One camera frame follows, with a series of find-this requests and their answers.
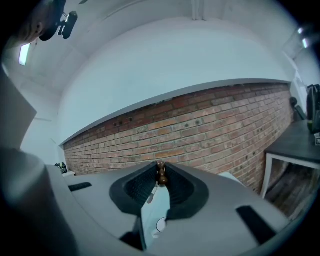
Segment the desk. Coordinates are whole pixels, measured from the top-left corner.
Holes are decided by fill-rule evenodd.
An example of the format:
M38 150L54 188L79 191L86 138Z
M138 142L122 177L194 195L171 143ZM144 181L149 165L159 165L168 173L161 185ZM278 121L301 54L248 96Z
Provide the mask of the desk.
M315 136L310 134L306 120L292 123L264 152L266 163L260 193L262 198L268 190L273 159L320 170L320 146L315 145Z

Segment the ear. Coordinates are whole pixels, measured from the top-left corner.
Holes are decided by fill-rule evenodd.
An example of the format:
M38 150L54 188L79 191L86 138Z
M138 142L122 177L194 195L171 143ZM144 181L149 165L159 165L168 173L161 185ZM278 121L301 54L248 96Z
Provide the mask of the ear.
M36 24L35 33L40 36L43 32L44 32L44 24L43 24L41 21L39 21L39 22Z

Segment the white circle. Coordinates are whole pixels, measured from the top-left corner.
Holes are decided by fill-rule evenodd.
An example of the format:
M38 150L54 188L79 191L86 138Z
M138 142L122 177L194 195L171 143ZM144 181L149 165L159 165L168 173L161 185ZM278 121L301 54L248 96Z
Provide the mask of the white circle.
M159 219L159 221L157 222L156 224L156 229L159 231L159 232L162 232L165 230L167 224L166 224L166 217L163 217L161 219Z

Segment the fluorescent light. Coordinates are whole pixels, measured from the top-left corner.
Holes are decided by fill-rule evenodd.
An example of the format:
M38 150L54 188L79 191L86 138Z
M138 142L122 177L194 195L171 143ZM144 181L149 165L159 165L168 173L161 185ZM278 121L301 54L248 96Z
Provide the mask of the fluorescent light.
M308 48L309 45L306 38L302 40L302 43L304 48Z
M21 47L19 64L21 64L22 66L26 65L29 47L30 47L30 43Z

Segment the table leg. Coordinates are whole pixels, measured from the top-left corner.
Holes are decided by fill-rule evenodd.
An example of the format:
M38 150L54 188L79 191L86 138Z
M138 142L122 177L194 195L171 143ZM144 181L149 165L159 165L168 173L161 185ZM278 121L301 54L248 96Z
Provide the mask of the table leg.
M263 185L262 185L262 190L260 193L260 196L262 198L265 198L268 186L269 186L269 181L270 181L270 176L271 176L271 169L272 169L272 157L270 154L266 154L266 162L265 162L265 173L264 173L264 179L263 179Z

